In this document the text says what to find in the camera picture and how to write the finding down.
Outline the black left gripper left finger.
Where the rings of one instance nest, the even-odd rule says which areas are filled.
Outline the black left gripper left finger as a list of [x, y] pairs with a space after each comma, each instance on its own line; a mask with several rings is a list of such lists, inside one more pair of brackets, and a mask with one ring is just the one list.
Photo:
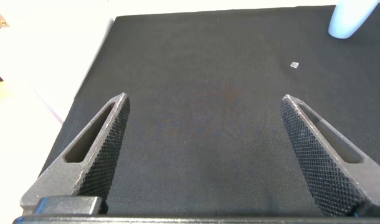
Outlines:
[[50, 196], [107, 199], [129, 113], [126, 93], [111, 98], [21, 197], [23, 214]]

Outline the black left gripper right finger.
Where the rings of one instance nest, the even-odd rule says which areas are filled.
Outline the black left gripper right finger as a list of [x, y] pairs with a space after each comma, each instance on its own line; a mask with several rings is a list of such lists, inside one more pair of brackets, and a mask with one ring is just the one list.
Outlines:
[[332, 217], [380, 217], [380, 165], [302, 100], [285, 95], [280, 114], [319, 209]]

